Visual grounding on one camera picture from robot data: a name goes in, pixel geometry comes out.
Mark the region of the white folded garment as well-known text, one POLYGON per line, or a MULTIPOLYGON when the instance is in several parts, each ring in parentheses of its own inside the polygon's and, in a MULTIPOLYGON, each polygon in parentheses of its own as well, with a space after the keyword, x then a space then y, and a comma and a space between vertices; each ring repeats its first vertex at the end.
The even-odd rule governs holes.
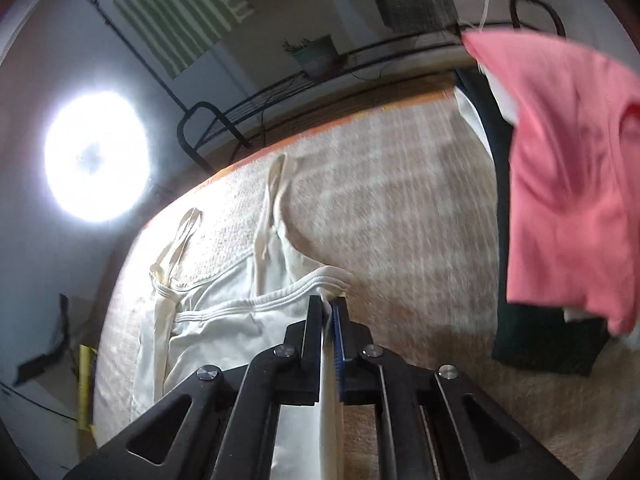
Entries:
POLYGON ((459 68, 454 95, 460 115, 492 160, 508 160, 518 125, 518 104, 498 77, 483 66, 459 68))

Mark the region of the black metal shoe rack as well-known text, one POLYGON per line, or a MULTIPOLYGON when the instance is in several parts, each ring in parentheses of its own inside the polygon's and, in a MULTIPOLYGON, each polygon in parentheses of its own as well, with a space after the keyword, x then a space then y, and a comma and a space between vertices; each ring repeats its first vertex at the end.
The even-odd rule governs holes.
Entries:
POLYGON ((467 29, 465 25, 455 24, 439 32, 413 32, 339 54, 329 62, 329 67, 322 74, 312 76, 306 70, 301 70, 270 84, 267 88, 232 105, 224 112, 212 103, 198 102, 190 107, 178 122, 177 140, 180 148, 198 166, 207 172, 212 172, 213 167, 198 154, 198 150, 205 144, 212 142, 217 136, 228 132, 235 137, 241 146, 249 146, 250 140, 238 129, 238 125, 242 122, 246 122, 254 116, 262 117, 268 108, 293 99, 298 94, 327 84, 341 76, 354 76, 358 70, 367 70, 378 65, 386 66, 410 55, 457 47, 461 44, 461 34, 465 29, 467 29), (198 140, 194 144, 190 144, 186 140, 184 128, 198 110, 208 110, 213 114, 214 119, 198 140))

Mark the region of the round bright lamp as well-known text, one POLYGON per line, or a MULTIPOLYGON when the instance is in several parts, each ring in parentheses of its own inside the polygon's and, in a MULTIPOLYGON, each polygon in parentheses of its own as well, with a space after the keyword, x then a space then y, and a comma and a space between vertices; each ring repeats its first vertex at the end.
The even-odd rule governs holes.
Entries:
POLYGON ((76 96, 54 115, 44 172, 58 206, 89 223, 130 211, 150 176, 148 140, 132 104, 114 91, 76 96))

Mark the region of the cream white camisole top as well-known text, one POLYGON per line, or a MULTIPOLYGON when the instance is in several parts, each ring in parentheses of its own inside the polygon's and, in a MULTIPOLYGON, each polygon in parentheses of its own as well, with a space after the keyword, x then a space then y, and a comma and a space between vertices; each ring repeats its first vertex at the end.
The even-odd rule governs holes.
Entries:
POLYGON ((152 265, 154 304, 140 328, 132 407, 149 426, 130 450, 168 479, 338 479, 342 412, 333 385, 330 302, 352 278, 298 250, 283 217, 295 162, 271 164, 253 245, 210 278, 175 273, 202 215, 189 210, 152 265), (323 304, 320 396, 281 403, 288 326, 323 304))

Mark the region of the pink folded garment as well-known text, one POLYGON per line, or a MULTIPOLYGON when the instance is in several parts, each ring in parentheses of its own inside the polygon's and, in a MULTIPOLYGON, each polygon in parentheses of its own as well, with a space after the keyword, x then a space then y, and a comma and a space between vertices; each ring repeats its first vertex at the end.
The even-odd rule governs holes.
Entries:
POLYGON ((465 49, 518 111, 510 149, 506 296, 639 321, 639 77, 541 32, 472 30, 465 49))

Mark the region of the dark green folded garment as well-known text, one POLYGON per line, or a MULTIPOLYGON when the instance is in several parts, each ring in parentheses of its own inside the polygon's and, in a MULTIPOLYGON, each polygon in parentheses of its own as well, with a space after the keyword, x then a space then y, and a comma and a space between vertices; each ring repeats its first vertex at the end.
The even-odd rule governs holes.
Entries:
POLYGON ((494 162, 499 252, 498 325, 494 360, 519 370, 587 376, 608 342, 602 318, 567 322, 558 308, 506 300, 509 257, 510 162, 494 162))

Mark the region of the green striped wall hanging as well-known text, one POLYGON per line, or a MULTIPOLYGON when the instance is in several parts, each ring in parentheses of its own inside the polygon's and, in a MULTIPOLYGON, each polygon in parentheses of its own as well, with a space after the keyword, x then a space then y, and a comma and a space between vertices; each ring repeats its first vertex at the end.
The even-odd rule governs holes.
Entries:
POLYGON ((174 79, 254 14, 248 0, 101 0, 174 79))

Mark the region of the yellow stick on floor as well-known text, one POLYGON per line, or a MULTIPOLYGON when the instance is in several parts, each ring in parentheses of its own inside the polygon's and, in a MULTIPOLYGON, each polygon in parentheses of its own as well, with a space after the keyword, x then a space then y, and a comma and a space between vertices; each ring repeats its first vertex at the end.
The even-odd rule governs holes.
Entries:
POLYGON ((77 422, 80 431, 93 432, 93 389, 96 377, 96 357, 93 348, 78 347, 77 422))

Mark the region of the potted plant in grey pot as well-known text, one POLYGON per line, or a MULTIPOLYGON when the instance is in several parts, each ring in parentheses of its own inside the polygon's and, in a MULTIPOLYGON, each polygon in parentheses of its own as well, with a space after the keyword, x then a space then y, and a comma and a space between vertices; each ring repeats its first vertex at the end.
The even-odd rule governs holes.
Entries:
POLYGON ((311 79, 322 79, 332 74, 340 59, 330 35, 314 40, 304 38, 297 44, 283 40, 282 49, 294 58, 300 69, 311 79))

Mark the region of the plaid beige bed cover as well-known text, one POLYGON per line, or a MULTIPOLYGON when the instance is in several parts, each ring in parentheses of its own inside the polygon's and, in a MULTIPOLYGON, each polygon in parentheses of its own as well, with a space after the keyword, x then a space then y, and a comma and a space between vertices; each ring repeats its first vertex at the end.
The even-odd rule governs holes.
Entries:
POLYGON ((383 106, 243 160, 165 207, 141 230, 108 307, 93 420, 104 444, 140 415, 132 407, 140 328, 154 304, 152 265, 191 209, 202 218, 175 273, 179 285, 224 270, 253 245, 272 162, 295 162, 283 202, 304 255, 350 274, 356 320, 407 361, 462 367, 583 479, 603 479, 638 427, 637 366, 608 344, 587 377, 514 370, 491 359, 497 327, 494 167, 453 96, 383 106))

